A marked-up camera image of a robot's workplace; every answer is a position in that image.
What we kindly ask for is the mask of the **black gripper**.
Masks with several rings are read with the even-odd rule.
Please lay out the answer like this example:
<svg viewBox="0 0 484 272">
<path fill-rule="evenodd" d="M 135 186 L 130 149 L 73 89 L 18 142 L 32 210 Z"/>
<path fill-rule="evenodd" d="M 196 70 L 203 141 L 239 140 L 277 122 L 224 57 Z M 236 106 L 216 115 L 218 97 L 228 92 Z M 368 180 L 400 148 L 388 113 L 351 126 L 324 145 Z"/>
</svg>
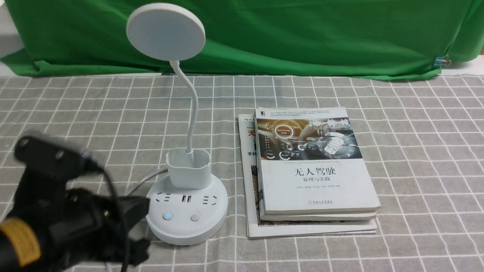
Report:
<svg viewBox="0 0 484 272">
<path fill-rule="evenodd" d="M 149 212 L 147 197 L 109 198 L 78 188 L 56 200 L 40 201 L 37 207 L 41 265 L 92 261 L 138 266 L 150 257 L 150 240 L 127 240 L 127 231 Z"/>
</svg>

